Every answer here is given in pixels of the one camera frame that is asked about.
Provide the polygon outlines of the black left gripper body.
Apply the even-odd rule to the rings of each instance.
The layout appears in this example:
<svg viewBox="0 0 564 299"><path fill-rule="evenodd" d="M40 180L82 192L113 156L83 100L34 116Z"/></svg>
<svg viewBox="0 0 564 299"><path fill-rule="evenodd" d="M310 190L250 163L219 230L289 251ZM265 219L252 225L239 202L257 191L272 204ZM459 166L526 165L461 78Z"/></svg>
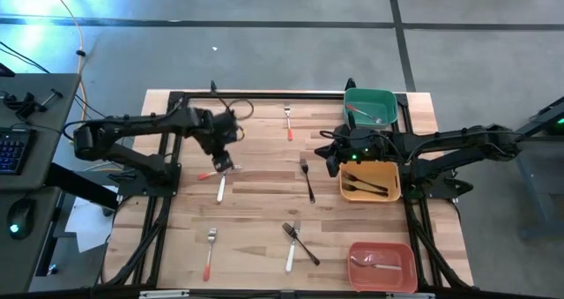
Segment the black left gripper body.
<svg viewBox="0 0 564 299"><path fill-rule="evenodd" d="M224 172L234 165L230 153L226 150L226 145L238 141L238 130L238 127L234 127L228 130L204 131L203 150L205 154L211 156L211 162L216 171Z"/></svg>

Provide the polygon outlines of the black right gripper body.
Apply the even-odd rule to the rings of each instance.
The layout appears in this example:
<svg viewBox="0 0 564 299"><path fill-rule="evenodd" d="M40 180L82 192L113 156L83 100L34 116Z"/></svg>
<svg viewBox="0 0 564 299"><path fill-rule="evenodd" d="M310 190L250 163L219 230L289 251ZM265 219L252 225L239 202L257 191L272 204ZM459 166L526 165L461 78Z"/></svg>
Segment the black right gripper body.
<svg viewBox="0 0 564 299"><path fill-rule="evenodd" d="M348 161L394 161L395 149L379 131L355 128L343 124L334 130L336 156L341 163Z"/></svg>

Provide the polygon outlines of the black metal fork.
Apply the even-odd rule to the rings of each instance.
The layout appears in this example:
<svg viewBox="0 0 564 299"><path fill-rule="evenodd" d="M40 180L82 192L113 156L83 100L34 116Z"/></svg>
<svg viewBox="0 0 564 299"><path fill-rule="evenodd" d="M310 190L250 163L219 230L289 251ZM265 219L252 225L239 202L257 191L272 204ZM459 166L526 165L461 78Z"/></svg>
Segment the black metal fork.
<svg viewBox="0 0 564 299"><path fill-rule="evenodd" d="M344 179L349 180L349 181L352 181L352 182L361 182L361 183L368 184L368 185L370 185L370 186L372 186L372 187L374 187L374 188L376 188L376 189L378 189L378 190L380 190L380 191L385 191L385 192L387 192L387 191L389 190L388 188L386 188L386 187L384 187L384 186L381 186L381 185L378 185L378 184L374 184L374 183L370 183L370 182L361 180L361 179L359 179L357 176L354 176L354 175L352 175L352 174L350 174L350 173L348 173L348 172L342 171L342 172L341 172L341 176L342 176Z"/></svg>
<svg viewBox="0 0 564 299"><path fill-rule="evenodd" d="M345 191L363 191L363 192L366 192L366 193L375 194L375 195L383 197L383 198L387 198L389 196L389 194L385 191L371 191L371 190L360 189L360 188L357 188L356 186L349 184L349 183L342 183L341 188Z"/></svg>
<svg viewBox="0 0 564 299"><path fill-rule="evenodd" d="M300 246L304 249L304 251L308 254L308 256L310 257L310 259L312 260L312 262L315 265L320 265L321 262L320 260L303 244L303 242L300 240L299 235L296 231L296 229L294 227L292 227L290 224L288 223L283 223L282 224L282 228L285 230L285 232L292 237L292 239L294 239L296 242L298 242L300 244Z"/></svg>
<svg viewBox="0 0 564 299"><path fill-rule="evenodd" d="M304 176L306 177L306 181L307 181L307 186L308 186L308 196L309 196L309 202L311 204L315 203L315 194L312 190L309 178L308 178L308 163L305 159L300 159L300 165L301 165L301 171L304 174Z"/></svg>

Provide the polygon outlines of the yellow plastic bin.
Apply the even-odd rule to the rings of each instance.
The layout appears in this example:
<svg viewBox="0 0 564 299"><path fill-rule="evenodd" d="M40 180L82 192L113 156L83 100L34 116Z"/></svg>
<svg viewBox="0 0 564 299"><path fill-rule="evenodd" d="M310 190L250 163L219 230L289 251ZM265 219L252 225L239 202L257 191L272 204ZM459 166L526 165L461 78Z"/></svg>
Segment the yellow plastic bin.
<svg viewBox="0 0 564 299"><path fill-rule="evenodd" d="M349 183L357 188L380 191L368 184L361 182L352 182L344 179L341 176L341 172L348 172L359 179L378 184L388 188L387 193L389 196L383 198L375 194L366 193L363 191L345 191L341 188L342 183ZM348 162L346 164L340 165L340 194L349 202L363 202L363 203L390 203L395 202L401 197L401 188L399 181L399 174L397 165L393 162L381 162L381 161L365 161L360 164L356 162Z"/></svg>

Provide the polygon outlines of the green plastic bin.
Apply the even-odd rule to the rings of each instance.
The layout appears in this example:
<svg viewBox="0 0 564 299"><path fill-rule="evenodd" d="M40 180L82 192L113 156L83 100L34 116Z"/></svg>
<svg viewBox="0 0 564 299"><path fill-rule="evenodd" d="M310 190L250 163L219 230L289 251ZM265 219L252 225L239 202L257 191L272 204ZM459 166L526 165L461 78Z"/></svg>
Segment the green plastic bin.
<svg viewBox="0 0 564 299"><path fill-rule="evenodd" d="M372 123L364 116L352 112L345 108L347 103L365 111L371 116L381 118L383 123ZM388 90L349 88L344 94L344 121L346 124L349 124L349 114L352 114L358 127L385 129L397 120L396 95Z"/></svg>

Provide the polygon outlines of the orange plastic bin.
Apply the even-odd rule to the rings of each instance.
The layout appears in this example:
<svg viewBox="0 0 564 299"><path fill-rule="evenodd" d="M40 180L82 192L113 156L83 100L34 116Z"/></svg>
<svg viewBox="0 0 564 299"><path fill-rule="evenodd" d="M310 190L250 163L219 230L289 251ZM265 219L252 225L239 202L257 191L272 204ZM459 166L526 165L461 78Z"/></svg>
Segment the orange plastic bin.
<svg viewBox="0 0 564 299"><path fill-rule="evenodd" d="M398 265L401 271L358 267L350 257L365 263ZM347 257L349 283L357 292L414 293L418 287L418 273L410 246L404 243L356 242Z"/></svg>

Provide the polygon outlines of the black desk leg bar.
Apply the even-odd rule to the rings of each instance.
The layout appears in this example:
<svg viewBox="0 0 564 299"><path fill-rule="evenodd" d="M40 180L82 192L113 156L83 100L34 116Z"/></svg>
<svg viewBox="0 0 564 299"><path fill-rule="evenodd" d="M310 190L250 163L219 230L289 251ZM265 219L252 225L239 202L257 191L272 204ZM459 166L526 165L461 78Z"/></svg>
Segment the black desk leg bar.
<svg viewBox="0 0 564 299"><path fill-rule="evenodd" d="M110 211L118 208L117 194L102 185L90 181L74 171L54 162L51 163L44 184L58 187L76 197L88 200Z"/></svg>

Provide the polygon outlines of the white paper sheet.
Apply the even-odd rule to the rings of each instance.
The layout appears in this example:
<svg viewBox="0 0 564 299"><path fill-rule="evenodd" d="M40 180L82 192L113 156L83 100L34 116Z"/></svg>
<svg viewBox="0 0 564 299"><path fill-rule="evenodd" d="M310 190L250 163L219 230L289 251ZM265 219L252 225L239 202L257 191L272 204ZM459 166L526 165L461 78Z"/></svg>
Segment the white paper sheet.
<svg viewBox="0 0 564 299"><path fill-rule="evenodd" d="M82 253L106 242L113 227L114 217L114 211L76 197L64 232L75 234L78 252Z"/></svg>

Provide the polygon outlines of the gray desk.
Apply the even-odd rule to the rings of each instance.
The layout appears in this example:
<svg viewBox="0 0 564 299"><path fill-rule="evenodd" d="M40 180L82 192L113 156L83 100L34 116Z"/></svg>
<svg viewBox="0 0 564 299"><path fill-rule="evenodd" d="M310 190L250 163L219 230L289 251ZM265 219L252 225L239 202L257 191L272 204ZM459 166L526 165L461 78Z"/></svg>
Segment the gray desk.
<svg viewBox="0 0 564 299"><path fill-rule="evenodd" d="M0 128L35 129L30 153L20 175L0 173L0 297L25 293L35 275L36 266L61 190L44 184L54 158L61 129L69 115L78 90L78 74L17 74L0 78L2 93L23 99L31 93L44 104L44 112L32 113L26 125L13 110L0 101ZM21 198L34 201L33 228L28 237L16 240L9 235L8 213Z"/></svg>

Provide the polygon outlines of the dark metal stand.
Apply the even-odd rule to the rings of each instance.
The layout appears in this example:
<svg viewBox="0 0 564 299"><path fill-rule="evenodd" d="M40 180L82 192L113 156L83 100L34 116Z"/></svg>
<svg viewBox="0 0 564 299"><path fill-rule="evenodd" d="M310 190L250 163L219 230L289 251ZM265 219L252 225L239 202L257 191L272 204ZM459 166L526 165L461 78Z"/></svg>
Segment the dark metal stand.
<svg viewBox="0 0 564 299"><path fill-rule="evenodd" d="M522 152L516 165L530 197L536 223L523 228L525 240L564 236L564 96L517 129Z"/></svg>

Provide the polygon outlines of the black clamp tool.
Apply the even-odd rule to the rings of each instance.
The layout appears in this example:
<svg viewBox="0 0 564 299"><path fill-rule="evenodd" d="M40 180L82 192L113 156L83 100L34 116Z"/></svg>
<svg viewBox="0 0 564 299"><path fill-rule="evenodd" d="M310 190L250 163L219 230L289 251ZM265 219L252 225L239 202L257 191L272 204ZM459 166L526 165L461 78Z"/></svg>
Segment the black clamp tool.
<svg viewBox="0 0 564 299"><path fill-rule="evenodd" d="M62 98L63 94L52 88L51 95L43 102L38 102L35 99L35 96L29 92L26 93L25 97L21 101L18 100L15 94L4 92L1 100L6 108L12 110L15 113L17 118L26 120L35 112L46 112L48 110L47 105L51 101Z"/></svg>

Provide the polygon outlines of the black computer mouse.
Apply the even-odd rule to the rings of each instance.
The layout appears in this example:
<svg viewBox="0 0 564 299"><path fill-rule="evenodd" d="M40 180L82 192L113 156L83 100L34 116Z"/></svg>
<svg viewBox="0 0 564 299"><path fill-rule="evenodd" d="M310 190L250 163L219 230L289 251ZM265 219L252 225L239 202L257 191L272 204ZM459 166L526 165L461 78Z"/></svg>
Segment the black computer mouse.
<svg viewBox="0 0 564 299"><path fill-rule="evenodd" d="M17 200L7 214L7 228L14 240L26 239L33 230L35 201L30 198Z"/></svg>

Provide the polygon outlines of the black backlit keyboard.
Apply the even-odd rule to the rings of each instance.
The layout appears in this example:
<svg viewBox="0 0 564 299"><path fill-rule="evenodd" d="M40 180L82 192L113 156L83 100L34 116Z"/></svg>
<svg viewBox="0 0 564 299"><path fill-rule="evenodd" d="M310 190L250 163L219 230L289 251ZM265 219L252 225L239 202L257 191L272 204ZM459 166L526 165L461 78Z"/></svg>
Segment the black backlit keyboard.
<svg viewBox="0 0 564 299"><path fill-rule="evenodd" d="M37 131L0 128L0 176L18 176L26 165Z"/></svg>

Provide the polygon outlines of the black aluminium table frame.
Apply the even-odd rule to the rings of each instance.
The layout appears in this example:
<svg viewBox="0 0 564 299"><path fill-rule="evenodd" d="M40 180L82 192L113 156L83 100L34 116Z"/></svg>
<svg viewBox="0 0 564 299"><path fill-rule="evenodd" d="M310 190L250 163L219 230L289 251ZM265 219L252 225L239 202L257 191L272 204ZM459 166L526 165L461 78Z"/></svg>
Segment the black aluminium table frame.
<svg viewBox="0 0 564 299"><path fill-rule="evenodd" d="M236 165L226 177L223 201L216 201L220 176L193 139L181 143L180 187L172 199L159 262L145 261L142 281L160 288L348 290L348 252L353 243L409 243L404 203L349 202L339 178L330 177L314 150L320 135L343 122L339 92L227 91L243 115L245 137L229 146ZM287 139L284 105L291 107L293 140ZM309 202L300 159L308 163L315 194ZM286 260L292 241L282 228L301 221L299 238L320 260L315 265L298 242L293 269ZM204 281L210 228L217 228L211 276Z"/></svg>

